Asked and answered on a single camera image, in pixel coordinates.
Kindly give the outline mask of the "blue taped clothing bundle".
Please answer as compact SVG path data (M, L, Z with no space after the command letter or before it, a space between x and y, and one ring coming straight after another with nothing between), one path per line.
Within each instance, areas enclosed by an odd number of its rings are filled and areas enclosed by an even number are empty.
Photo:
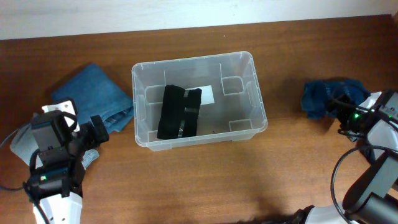
M370 94L359 80L315 80L304 85L300 104L309 119L321 119L325 116L336 118L340 106L333 98L359 106Z

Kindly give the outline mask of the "light blue jeans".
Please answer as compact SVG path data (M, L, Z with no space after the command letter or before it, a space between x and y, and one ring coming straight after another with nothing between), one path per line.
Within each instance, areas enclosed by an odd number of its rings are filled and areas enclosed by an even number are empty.
M30 123L25 124L14 136L11 142L10 150L20 159L22 159L28 166L30 158L35 150L39 147L33 137ZM90 149L85 152L82 164L85 169L97 158L99 152L96 149Z

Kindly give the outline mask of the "black taped clothing bundle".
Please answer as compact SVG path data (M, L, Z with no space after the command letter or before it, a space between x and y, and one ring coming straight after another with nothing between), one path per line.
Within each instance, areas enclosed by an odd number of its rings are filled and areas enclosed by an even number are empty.
M189 138L197 135L201 105L200 88L186 90L166 85L157 138L162 140Z

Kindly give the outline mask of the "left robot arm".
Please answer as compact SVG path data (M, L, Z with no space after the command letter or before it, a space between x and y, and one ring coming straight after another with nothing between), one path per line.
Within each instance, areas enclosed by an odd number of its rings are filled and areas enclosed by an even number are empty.
M37 223L79 223L83 207L85 152L109 140L100 116L75 131L77 118L60 110L34 117L30 124L38 145L29 162L23 188Z

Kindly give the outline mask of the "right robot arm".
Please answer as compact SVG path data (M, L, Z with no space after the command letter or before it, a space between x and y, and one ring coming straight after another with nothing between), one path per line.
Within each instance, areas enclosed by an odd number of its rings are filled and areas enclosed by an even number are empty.
M337 171L351 153L369 151L375 161L348 189L341 203L334 200L329 207L299 210L293 223L397 223L397 199L388 193L397 189L397 92L386 90L364 96L360 105L347 95L331 97L339 109L345 135L367 140L367 144L339 158L331 175L331 194L335 194Z

